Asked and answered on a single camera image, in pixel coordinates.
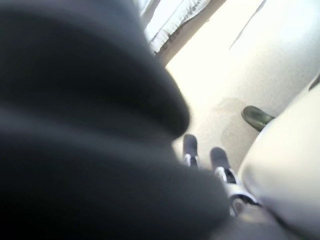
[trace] green shoe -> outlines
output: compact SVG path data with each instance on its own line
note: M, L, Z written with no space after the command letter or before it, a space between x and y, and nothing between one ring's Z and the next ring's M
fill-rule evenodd
M261 132L262 129L264 129L264 127L275 118L255 106L246 106L242 110L241 115L248 124L259 132Z

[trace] beige carpet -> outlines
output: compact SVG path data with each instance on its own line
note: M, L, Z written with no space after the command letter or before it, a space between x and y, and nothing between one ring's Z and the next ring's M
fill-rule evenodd
M267 0L229 50L261 0L227 0L167 65L191 112L200 164L227 151L237 171L258 132L241 110L278 115L320 68L320 1ZM179 158L182 141L173 144Z

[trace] floor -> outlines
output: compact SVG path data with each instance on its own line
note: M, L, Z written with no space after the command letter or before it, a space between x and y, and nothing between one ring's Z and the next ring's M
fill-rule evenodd
M242 109L277 116L319 71L317 0L267 0L231 47L261 2L227 0L166 66L189 105L187 132L197 136L205 168L219 146L237 171L258 135ZM173 148L181 158L182 140Z

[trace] blurry object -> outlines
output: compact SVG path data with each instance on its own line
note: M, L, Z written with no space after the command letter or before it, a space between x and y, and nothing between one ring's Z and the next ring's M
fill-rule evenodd
M199 14L211 0L133 0L137 5L144 33L156 54L184 23Z
M250 126L259 132L261 132L262 129L264 129L264 127L275 118L255 106L246 106L242 110L241 115Z
M133 2L138 8L142 25L145 28L154 16L160 0L133 0Z

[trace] dark clothing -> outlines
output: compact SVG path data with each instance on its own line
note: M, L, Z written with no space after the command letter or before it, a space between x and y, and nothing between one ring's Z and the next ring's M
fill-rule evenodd
M229 216L128 0L0 0L2 234L200 239Z

